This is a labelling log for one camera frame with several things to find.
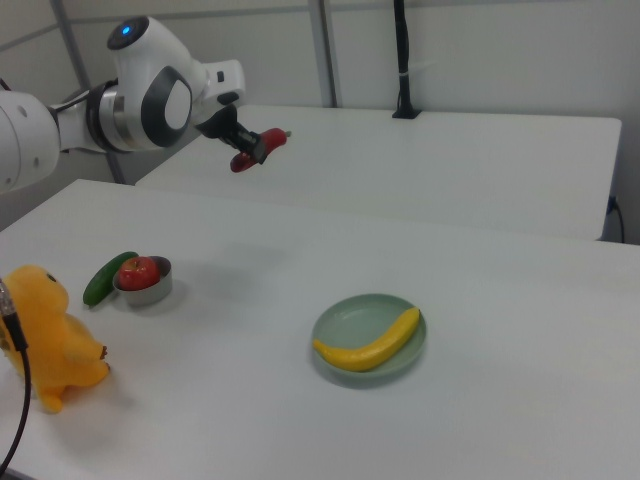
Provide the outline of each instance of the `yellow plush toy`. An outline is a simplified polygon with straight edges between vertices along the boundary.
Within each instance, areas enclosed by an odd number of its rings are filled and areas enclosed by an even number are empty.
[[[43,268],[20,267],[4,277],[4,283],[29,344],[33,387],[44,408],[57,413],[66,387],[93,386],[107,376],[107,348],[93,339],[80,320],[66,313],[67,291]],[[2,322],[0,347],[24,377],[22,359]]]

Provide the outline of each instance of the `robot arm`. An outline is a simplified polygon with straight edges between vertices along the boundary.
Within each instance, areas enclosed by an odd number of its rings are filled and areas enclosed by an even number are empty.
[[[0,90],[0,193],[51,174],[60,151],[166,148],[189,125],[264,162],[260,135],[237,121],[233,102],[245,90],[238,61],[202,64],[150,17],[122,22],[107,47],[118,78],[67,104],[45,107],[29,94]]]

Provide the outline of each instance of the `cucumber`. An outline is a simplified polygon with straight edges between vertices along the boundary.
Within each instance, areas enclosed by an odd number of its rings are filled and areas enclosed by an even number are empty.
[[[85,305],[94,307],[104,300],[113,291],[113,276],[118,272],[120,266],[130,258],[137,256],[136,252],[121,253],[98,270],[98,273],[89,281],[87,288],[84,289],[82,301]]]

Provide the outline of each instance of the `red apple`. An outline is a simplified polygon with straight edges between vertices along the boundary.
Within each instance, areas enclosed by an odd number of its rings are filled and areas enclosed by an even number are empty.
[[[133,257],[118,270],[121,290],[142,290],[160,281],[160,269],[150,257]]]

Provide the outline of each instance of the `plate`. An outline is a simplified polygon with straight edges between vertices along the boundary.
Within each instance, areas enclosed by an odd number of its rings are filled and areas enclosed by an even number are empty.
[[[313,327],[312,339],[339,348],[359,348],[376,340],[405,310],[414,307],[402,298],[367,294],[347,298],[325,311]],[[350,378],[376,378],[398,373],[420,356],[427,337],[427,323],[420,311],[418,328],[404,346],[386,362],[365,372],[335,367],[313,350],[316,361],[334,373]]]

